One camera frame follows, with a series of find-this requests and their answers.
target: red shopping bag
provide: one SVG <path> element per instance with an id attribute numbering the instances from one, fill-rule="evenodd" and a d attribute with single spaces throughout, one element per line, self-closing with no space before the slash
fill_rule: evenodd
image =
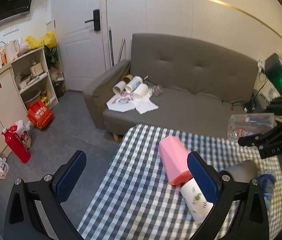
<path id="1" fill-rule="evenodd" d="M 29 106 L 27 117 L 40 130 L 43 130 L 52 120 L 54 114 L 40 100 Z"/>

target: blue gripper pad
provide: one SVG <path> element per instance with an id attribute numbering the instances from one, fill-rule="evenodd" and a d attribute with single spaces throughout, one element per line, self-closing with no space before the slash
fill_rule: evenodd
<path id="1" fill-rule="evenodd" d="M 64 176 L 56 185 L 56 201 L 58 204 L 68 200 L 87 163 L 86 154 L 81 151 Z"/>
<path id="2" fill-rule="evenodd" d="M 213 179 L 207 173 L 202 164 L 198 161 L 193 153 L 188 154 L 187 158 L 188 168 L 191 172 L 193 178 L 198 184 L 200 190 L 202 191 L 205 199 L 213 204 L 216 204 L 218 196 L 218 188 Z"/>

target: sofa backrest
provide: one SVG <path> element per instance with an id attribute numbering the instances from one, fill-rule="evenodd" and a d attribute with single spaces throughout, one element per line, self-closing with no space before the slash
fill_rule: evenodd
<path id="1" fill-rule="evenodd" d="M 257 61 L 201 40 L 136 33 L 130 73 L 164 88 L 203 94 L 226 102 L 250 100 Z"/>

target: door handle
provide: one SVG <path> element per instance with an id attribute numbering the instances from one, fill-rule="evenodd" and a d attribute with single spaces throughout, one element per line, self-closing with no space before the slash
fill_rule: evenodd
<path id="1" fill-rule="evenodd" d="M 93 11 L 93 19 L 85 21 L 84 23 L 93 22 L 94 31 L 98 32 L 101 30 L 101 21 L 100 21 L 100 10 L 96 9 Z"/>

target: gingham tablecloth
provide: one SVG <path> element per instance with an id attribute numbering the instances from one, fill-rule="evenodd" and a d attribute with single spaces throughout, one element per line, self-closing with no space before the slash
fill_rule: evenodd
<path id="1" fill-rule="evenodd" d="M 178 136 L 189 152 L 197 151 L 217 171 L 253 159 L 258 172 L 272 169 L 276 183 L 269 215 L 270 239 L 282 228 L 282 173 L 277 157 L 261 160 L 255 148 L 225 139 L 147 125 L 124 136 L 96 195 L 78 227 L 84 239 L 189 239 L 196 225 L 180 193 L 168 183 L 158 153 L 159 141 Z M 237 202 L 233 202 L 217 236 L 225 235 Z"/>

